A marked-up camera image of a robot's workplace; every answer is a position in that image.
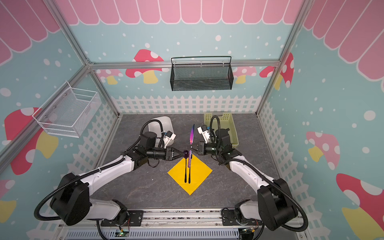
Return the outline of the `purple metal fork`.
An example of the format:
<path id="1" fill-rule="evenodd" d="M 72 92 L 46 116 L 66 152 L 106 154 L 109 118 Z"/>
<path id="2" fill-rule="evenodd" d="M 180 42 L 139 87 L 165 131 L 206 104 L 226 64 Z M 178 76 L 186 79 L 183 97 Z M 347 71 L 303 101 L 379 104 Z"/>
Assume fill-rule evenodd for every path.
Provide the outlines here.
<path id="1" fill-rule="evenodd" d="M 193 157 L 193 153 L 192 153 L 192 151 L 190 150 L 190 151 L 189 151 L 189 157 L 188 157 L 188 168 L 189 168 L 188 183 L 189 183 L 189 184 L 191 183 L 192 157 Z"/>

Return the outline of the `purple metal spoon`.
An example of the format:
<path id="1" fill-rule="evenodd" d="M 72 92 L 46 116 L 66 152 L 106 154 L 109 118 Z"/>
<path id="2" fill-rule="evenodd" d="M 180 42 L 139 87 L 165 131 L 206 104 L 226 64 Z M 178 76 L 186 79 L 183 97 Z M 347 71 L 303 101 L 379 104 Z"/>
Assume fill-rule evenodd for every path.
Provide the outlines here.
<path id="1" fill-rule="evenodd" d="M 189 151 L 184 150 L 184 159 L 185 159 L 185 183 L 187 182 L 187 168 L 188 168 L 188 161 L 189 161 Z"/>

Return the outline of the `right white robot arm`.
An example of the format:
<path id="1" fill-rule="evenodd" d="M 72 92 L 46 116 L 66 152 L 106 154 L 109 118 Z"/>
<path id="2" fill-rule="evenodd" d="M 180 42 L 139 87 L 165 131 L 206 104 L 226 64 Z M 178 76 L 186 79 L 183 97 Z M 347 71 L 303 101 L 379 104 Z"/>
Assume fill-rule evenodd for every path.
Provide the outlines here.
<path id="1" fill-rule="evenodd" d="M 297 203 L 283 179 L 275 180 L 254 167 L 233 147 L 229 129 L 212 130 L 203 125 L 197 129 L 203 141 L 194 143 L 190 137 L 191 149 L 200 156 L 211 155 L 219 165 L 227 167 L 240 176 L 257 194 L 257 200 L 243 200 L 223 216 L 225 222 L 237 221 L 245 225 L 252 221 L 263 224 L 274 231 L 288 228 L 287 223 L 299 215 Z"/>

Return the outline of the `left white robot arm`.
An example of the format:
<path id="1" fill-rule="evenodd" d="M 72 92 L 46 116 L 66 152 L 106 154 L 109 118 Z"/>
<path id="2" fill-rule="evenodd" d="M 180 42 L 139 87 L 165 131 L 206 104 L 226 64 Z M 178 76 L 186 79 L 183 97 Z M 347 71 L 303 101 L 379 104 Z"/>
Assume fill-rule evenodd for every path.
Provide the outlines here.
<path id="1" fill-rule="evenodd" d="M 181 158 L 181 151 L 168 146 L 175 137 L 171 131 L 163 133 L 156 146 L 157 134 L 145 132 L 133 147 L 109 164 L 78 176 L 65 175 L 59 185 L 61 190 L 52 197 L 51 209 L 68 226 L 82 220 L 106 220 L 117 226 L 127 224 L 130 214 L 124 204 L 118 200 L 95 200 L 91 196 L 112 180 L 147 164 L 149 159 L 173 161 Z"/>

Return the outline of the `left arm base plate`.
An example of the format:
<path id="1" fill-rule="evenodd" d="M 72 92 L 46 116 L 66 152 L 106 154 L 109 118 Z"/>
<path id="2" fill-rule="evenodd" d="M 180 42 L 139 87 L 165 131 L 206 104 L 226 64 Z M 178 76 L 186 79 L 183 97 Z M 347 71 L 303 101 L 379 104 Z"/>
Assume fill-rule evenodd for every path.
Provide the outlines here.
<path id="1" fill-rule="evenodd" d="M 140 227 L 143 220 L 144 211 L 128 210 L 121 211 L 112 220 L 102 220 L 102 227 Z"/>

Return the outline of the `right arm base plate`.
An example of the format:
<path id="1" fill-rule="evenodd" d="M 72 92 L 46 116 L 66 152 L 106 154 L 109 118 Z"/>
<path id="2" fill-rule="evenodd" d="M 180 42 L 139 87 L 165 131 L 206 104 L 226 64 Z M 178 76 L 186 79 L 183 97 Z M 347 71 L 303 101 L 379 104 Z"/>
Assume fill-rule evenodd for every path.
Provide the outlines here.
<path id="1" fill-rule="evenodd" d="M 261 226 L 262 221 L 256 219 L 246 219 L 239 210 L 223 208 L 221 210 L 223 226 Z"/>

